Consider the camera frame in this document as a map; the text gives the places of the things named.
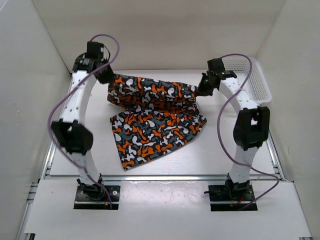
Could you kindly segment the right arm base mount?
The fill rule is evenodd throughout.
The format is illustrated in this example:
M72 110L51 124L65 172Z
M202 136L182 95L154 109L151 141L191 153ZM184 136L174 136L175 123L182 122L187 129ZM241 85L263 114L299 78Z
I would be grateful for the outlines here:
M203 193L209 195L211 212L237 212L255 199L251 184L247 190L233 195L227 192L225 185L209 185Z

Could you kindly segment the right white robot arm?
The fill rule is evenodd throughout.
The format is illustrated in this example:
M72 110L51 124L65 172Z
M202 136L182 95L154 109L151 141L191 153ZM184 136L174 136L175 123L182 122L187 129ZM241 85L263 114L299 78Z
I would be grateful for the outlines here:
M202 74L198 85L199 95L211 96L217 89L237 114L233 128L235 156L231 159L233 165L221 192L222 196L236 200L249 191L253 160L269 136L270 110L252 100L237 75L225 69L222 58L208 60L207 66L208 70Z

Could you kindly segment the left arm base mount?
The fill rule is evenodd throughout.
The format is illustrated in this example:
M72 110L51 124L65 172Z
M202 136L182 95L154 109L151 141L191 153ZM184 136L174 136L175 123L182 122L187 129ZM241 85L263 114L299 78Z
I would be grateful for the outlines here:
M105 185L110 198L100 187L89 189L87 186L78 185L73 208L75 210L118 210L121 186Z

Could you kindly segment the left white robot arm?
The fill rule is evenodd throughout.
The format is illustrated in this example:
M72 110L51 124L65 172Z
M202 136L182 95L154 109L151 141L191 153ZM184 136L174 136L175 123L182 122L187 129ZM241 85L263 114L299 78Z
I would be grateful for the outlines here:
M107 84L113 80L110 66L96 71L109 60L105 57L103 43L89 41L86 52L74 61L71 74L71 87L59 119L50 124L58 146L65 150L67 159L77 167L80 178L77 180L80 191L94 201L106 197L102 175L96 168L91 149L93 134L85 127L86 111L92 89L96 82Z

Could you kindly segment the orange camouflage shorts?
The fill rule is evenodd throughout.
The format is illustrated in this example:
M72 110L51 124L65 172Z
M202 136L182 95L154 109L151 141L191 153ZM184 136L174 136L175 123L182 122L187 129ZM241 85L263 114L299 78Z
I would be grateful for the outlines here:
M107 101L123 111L110 118L122 168L127 171L183 147L207 123L197 86L116 74Z

